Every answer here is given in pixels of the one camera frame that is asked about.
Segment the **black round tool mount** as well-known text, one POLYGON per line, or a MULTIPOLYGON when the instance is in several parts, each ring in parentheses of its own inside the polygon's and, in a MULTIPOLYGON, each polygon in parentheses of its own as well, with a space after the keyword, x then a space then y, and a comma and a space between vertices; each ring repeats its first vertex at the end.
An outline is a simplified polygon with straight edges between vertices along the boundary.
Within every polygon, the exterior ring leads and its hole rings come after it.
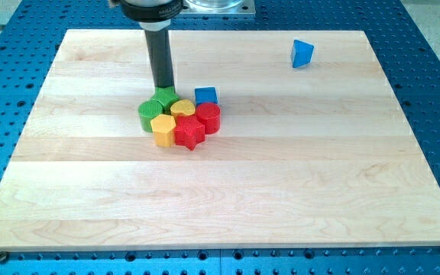
POLYGON ((140 22, 166 21, 183 10, 183 0, 119 0, 118 3, 126 17, 140 22))

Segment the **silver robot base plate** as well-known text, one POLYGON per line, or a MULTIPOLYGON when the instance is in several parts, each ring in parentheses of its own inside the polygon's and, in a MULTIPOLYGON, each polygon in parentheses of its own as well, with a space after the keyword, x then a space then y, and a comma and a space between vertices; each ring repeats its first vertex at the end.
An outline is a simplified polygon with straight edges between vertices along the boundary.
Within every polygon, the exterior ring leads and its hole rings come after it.
POLYGON ((178 18, 253 18, 255 0, 185 0, 178 18))

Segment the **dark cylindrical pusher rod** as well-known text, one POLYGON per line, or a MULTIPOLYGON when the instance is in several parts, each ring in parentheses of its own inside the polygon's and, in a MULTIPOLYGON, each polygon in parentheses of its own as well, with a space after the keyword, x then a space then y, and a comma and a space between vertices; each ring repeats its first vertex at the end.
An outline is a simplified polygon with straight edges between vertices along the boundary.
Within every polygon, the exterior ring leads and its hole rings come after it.
POLYGON ((167 88, 174 85, 169 29, 171 20, 140 22, 144 30, 154 85, 167 88))

